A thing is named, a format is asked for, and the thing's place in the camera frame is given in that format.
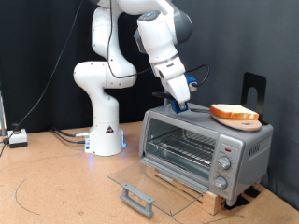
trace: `black cable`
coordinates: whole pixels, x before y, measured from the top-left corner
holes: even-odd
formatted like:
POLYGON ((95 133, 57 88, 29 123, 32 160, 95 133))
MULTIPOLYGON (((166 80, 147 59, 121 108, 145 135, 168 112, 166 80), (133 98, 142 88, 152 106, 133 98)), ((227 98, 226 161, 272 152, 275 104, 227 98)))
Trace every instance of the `black cable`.
POLYGON ((54 131, 56 131, 56 132, 58 132, 58 133, 61 133, 61 134, 65 135, 65 136, 67 136, 67 137, 76 137, 75 134, 72 134, 72 133, 64 133, 63 131, 61 131, 61 130, 59 130, 58 128, 55 128, 55 127, 51 127, 51 128, 50 128, 50 131, 51 131, 51 130, 54 130, 54 131))
POLYGON ((132 74, 132 75, 129 75, 129 76, 125 76, 125 77, 117 77, 117 76, 115 76, 115 75, 113 74, 112 69, 111 69, 111 67, 110 67, 110 63, 109 63, 109 48, 110 48, 110 41, 111 41, 112 32, 113 32, 112 2, 111 2, 111 0, 110 0, 110 19, 111 19, 111 31, 110 31, 110 37, 109 37, 109 40, 108 40, 108 46, 107 46, 107 63, 108 63, 108 67, 109 67, 109 69, 110 69, 110 72, 111 72, 112 76, 115 77, 115 78, 134 77, 134 76, 138 76, 138 75, 140 75, 140 74, 146 73, 146 72, 148 72, 148 71, 151 71, 152 69, 149 68, 149 69, 146 69, 146 70, 144 70, 144 71, 142 71, 142 72, 139 72, 139 73, 136 73, 136 74, 132 74))
POLYGON ((64 139, 66 142, 69 142, 69 143, 74 143, 74 144, 85 144, 85 141, 77 141, 77 142, 73 142, 73 141, 70 141, 66 138, 63 138, 61 135, 59 135, 56 131, 54 130, 51 130, 52 132, 56 133, 59 137, 61 137, 62 139, 64 139))
MULTIPOLYGON (((50 78, 49 78, 49 81, 48 81, 48 83, 47 83, 47 85, 46 85, 46 88, 45 88, 44 91, 42 92, 41 96, 39 97, 39 99, 38 99, 38 101, 36 102, 36 104, 34 105, 34 107, 32 107, 31 110, 29 110, 29 112, 26 114, 26 116, 19 122, 19 125, 13 130, 12 134, 11 134, 10 137, 8 138, 8 141, 9 141, 9 139, 11 138, 11 136, 16 132, 16 130, 20 127, 20 125, 27 119, 27 117, 29 116, 29 114, 31 114, 31 112, 37 107, 37 105, 39 104, 39 102, 41 101, 41 99, 44 97, 45 92, 46 92, 46 90, 48 89, 48 86, 49 86, 49 84, 50 84, 50 82, 51 82, 51 80, 52 80, 52 78, 53 78, 53 75, 54 75, 54 73, 56 72, 56 68, 57 68, 57 66, 58 66, 58 63, 59 63, 59 61, 60 61, 60 59, 61 59, 61 57, 62 57, 62 55, 63 55, 63 53, 64 53, 64 50, 65 50, 65 47, 66 47, 66 45, 67 45, 67 43, 68 43, 69 37, 71 36, 71 33, 72 33, 73 29, 74 29, 74 26, 75 26, 75 23, 76 23, 76 20, 77 20, 77 17, 78 17, 78 12, 79 12, 79 10, 81 9, 81 6, 82 6, 83 1, 84 1, 84 0, 81 1, 80 5, 79 5, 79 7, 78 7, 76 16, 75 16, 75 18, 74 18, 73 25, 72 25, 72 27, 71 27, 69 33, 68 33, 68 37, 67 37, 67 39, 66 39, 66 41, 65 41, 63 50, 62 50, 62 52, 60 53, 60 55, 59 55, 59 57, 58 57, 57 63, 55 64, 54 70, 53 70, 53 72, 52 72, 52 74, 51 74, 51 76, 50 76, 50 78)), ((3 148, 2 148, 2 150, 1 150, 1 153, 0 153, 0 157, 2 156, 2 153, 3 153, 4 148, 6 147, 6 145, 7 145, 7 143, 4 143, 3 148)))
POLYGON ((206 65, 206 64, 203 64, 203 65, 200 65, 200 66, 197 67, 197 68, 194 68, 194 69, 192 69, 192 70, 186 71, 186 73, 190 73, 190 72, 196 71, 196 70, 198 70, 198 69, 200 69, 200 68, 202 68, 202 67, 206 67, 206 69, 207 69, 206 77, 204 78, 204 80, 203 80, 200 84, 195 84, 195 83, 193 83, 192 85, 193 85, 194 87, 200 87, 201 85, 203 85, 203 84, 206 82, 206 79, 208 78, 208 76, 209 76, 209 71, 210 71, 210 70, 209 70, 209 66, 206 65))

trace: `bread slice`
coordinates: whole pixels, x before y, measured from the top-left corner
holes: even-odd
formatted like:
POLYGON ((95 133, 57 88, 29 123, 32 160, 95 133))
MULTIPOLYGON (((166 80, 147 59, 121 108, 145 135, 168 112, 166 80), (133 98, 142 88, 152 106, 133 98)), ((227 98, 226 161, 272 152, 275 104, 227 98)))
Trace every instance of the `bread slice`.
POLYGON ((259 114, 242 105, 211 105, 210 112, 227 119, 258 119, 259 114))

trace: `wooden table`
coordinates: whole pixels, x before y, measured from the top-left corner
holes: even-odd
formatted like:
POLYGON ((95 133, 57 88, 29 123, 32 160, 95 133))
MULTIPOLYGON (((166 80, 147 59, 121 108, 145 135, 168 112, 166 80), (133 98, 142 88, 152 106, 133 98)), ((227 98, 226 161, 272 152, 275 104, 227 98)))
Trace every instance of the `wooden table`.
POLYGON ((121 125, 128 147, 112 157, 86 154, 83 145, 53 133, 29 134, 29 147, 7 147, 0 159, 0 223, 299 223, 298 211, 261 185, 256 199, 246 197, 250 204, 216 216, 195 205, 174 217, 155 207, 151 218, 136 212, 107 176, 139 160, 141 125, 121 125))

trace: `oven control knob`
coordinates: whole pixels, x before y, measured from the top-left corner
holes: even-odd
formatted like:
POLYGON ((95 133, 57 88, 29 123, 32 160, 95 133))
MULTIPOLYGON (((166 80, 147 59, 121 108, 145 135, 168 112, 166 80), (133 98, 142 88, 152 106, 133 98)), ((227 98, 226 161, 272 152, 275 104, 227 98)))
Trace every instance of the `oven control knob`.
POLYGON ((226 189, 227 182, 226 182, 226 179, 224 179, 222 176, 219 176, 219 177, 216 178, 213 185, 216 186, 219 189, 226 189))
POLYGON ((227 157, 221 157, 218 159, 218 165, 223 170, 228 170, 231 167, 231 161, 227 157))

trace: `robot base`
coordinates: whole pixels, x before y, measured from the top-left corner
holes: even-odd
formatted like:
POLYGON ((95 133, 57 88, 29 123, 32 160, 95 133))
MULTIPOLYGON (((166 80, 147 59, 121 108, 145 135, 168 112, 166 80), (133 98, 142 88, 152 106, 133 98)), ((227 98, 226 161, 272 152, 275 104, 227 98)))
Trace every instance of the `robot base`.
POLYGON ((113 156, 122 149, 122 134, 118 122, 94 123, 89 137, 85 138, 85 152, 97 156, 113 156))

